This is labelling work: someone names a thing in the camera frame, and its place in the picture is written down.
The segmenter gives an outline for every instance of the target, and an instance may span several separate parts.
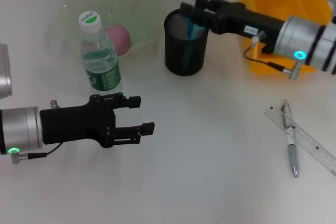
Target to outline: bottle label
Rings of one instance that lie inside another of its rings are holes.
[[[94,89],[107,91],[114,89],[120,82],[119,64],[117,63],[110,71],[104,73],[93,73],[86,70],[89,81]]]

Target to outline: yellow box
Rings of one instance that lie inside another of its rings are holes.
[[[287,20],[290,16],[297,16],[308,19],[319,24],[327,24],[331,19],[331,9],[326,0],[239,0],[246,4],[247,8],[268,16]],[[244,48],[250,45],[250,39],[244,38]],[[263,61],[272,61],[274,63],[291,68],[295,62],[275,54],[262,54],[263,46],[255,48],[250,57]],[[263,64],[249,61],[249,70],[253,73],[270,74],[277,71]],[[301,71],[312,72],[315,69],[308,66],[302,66]]]

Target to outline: white sticker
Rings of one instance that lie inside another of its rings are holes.
[[[248,33],[248,34],[257,35],[258,34],[258,29],[254,28],[254,27],[251,27],[251,26],[245,26],[244,32]]]

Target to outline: green led light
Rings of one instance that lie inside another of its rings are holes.
[[[11,148],[8,150],[8,153],[18,153],[20,150],[18,148]]]

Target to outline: pink ball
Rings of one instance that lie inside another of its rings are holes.
[[[122,25],[112,25],[106,29],[107,34],[116,47],[118,56],[125,54],[131,48],[131,36]]]

